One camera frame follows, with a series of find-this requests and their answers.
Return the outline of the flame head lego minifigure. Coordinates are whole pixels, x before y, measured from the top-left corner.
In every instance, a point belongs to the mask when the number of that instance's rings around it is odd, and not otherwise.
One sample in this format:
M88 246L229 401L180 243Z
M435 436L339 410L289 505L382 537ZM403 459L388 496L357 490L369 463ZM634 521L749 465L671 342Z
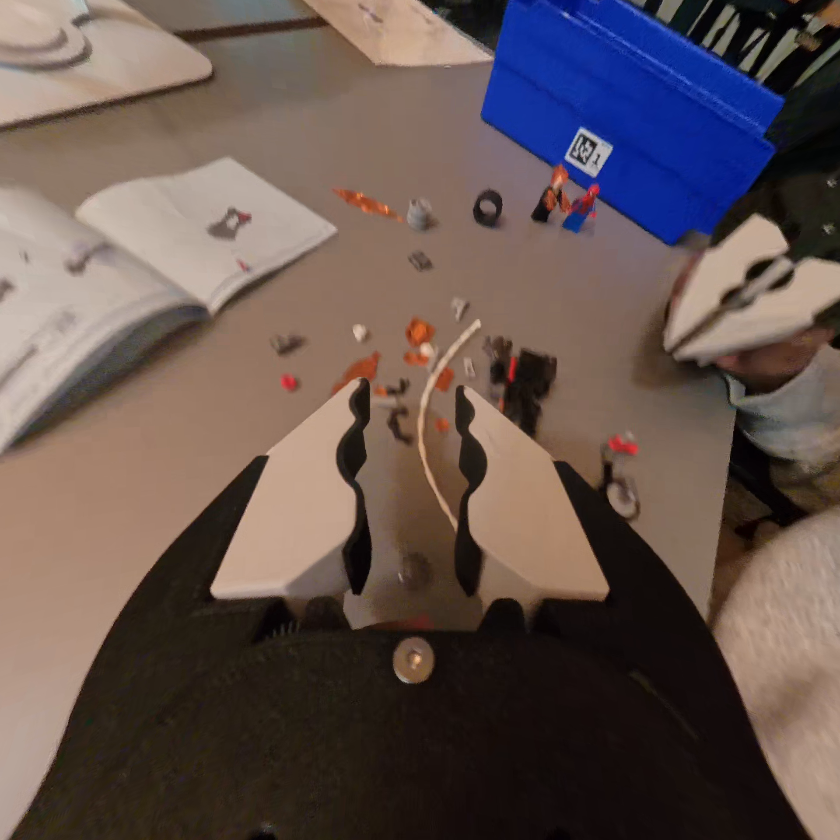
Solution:
M562 214L571 210L571 202L564 192L569 178L569 173L562 164L553 168L549 184L531 213L532 221L544 224L548 222L554 209L559 208Z

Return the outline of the white instruction booklet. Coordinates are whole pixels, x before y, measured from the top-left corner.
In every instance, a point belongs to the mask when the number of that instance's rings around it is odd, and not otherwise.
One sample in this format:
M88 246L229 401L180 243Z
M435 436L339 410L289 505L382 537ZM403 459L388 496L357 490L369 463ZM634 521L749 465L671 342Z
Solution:
M75 213L3 185L1 223L2 454L338 232L228 157Z

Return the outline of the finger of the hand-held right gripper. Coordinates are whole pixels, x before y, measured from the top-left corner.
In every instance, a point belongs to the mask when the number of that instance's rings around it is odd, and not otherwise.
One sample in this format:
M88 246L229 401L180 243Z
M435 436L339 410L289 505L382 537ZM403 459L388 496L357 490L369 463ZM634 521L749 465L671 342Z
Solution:
M758 278L777 258L787 258L789 244L768 219L752 215L717 246L699 259L668 310L663 347L696 326L714 307L727 301L734 290Z
M776 344L815 325L838 299L836 261L803 259L794 264L780 257L696 326L672 339L670 353L677 361L711 363Z

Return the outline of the blue plastic bin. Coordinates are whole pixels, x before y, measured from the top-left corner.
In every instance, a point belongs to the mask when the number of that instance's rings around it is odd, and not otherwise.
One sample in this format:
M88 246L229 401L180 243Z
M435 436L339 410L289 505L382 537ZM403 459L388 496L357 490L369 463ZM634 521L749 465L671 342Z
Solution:
M750 189L783 104L631 3L532 1L507 4L481 117L673 245Z

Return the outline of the thin orange lego flame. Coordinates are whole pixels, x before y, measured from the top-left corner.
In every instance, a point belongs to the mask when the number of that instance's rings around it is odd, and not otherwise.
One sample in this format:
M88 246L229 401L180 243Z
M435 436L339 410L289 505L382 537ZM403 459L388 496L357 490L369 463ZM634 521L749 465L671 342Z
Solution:
M355 207L365 214L387 217L401 224L405 222L404 216L400 215L395 209L362 192L334 187L332 193L349 206Z

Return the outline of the white paper sheet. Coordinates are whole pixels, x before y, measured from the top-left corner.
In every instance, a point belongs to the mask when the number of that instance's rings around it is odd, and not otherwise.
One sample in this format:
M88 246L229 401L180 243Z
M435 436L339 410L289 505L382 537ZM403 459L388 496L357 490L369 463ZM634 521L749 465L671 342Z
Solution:
M307 1L378 67L489 64L493 53L418 1Z

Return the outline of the large orange lego flame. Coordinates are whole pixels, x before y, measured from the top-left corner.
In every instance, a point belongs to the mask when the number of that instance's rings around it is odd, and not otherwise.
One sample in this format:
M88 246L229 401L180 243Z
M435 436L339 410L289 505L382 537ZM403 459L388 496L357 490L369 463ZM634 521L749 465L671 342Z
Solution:
M374 351L365 357L353 362L341 377L335 382L331 390L331 396L339 393L347 384L357 379L365 379L372 382L377 376L379 361L382 355Z

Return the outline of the red blue lego minifigure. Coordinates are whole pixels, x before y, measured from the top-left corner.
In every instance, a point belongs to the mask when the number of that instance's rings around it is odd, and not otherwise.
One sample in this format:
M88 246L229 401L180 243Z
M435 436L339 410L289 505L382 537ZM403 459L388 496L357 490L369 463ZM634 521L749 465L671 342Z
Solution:
M582 196L576 198L565 215L562 227L572 233L580 233L585 222L596 215L595 204L600 191L600 186L593 183Z

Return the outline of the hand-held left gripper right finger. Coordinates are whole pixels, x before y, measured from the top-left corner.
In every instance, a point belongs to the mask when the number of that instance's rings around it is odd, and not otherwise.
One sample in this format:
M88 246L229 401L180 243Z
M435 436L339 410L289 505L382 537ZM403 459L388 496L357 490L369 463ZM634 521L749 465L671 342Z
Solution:
M551 455L470 386L455 395L458 584L482 614L512 601L531 621L545 601L604 602L609 585Z

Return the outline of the lego wheel fork assembly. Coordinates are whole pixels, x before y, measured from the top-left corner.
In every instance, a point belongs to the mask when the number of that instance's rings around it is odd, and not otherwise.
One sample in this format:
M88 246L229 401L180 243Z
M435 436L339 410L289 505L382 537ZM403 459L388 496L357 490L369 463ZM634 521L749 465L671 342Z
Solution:
M632 433L610 436L601 447L601 477L598 492L604 501L627 522L637 520L641 500L627 465L636 457L638 444Z

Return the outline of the black lego motorcycle body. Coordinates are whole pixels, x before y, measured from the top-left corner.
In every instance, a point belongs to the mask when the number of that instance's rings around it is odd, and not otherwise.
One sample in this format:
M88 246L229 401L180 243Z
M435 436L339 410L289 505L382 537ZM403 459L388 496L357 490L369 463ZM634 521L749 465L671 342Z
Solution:
M486 337L489 362L489 397L498 410L531 439L536 438L542 403L556 380L556 357L533 350L514 353L512 341L500 335Z

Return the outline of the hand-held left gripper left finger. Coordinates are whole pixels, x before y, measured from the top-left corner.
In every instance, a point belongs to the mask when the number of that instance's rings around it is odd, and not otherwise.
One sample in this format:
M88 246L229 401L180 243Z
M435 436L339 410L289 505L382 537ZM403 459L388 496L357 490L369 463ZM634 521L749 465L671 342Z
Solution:
M360 595L372 565L364 493L371 388L355 378L275 444L210 586L218 601Z

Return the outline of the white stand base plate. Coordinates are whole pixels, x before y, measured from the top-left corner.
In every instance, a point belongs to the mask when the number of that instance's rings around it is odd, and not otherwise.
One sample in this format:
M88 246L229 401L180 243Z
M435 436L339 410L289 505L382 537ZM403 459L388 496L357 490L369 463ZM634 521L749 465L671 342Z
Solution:
M1 2L2 130L213 73L210 59L125 2Z

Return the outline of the person's right hand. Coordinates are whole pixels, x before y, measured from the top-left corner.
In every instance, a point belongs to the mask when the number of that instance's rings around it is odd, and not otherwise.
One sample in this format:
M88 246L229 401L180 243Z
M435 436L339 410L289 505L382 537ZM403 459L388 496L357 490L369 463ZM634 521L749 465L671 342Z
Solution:
M800 375L836 336L833 327L815 325L781 342L722 356L712 364L748 394L772 393Z

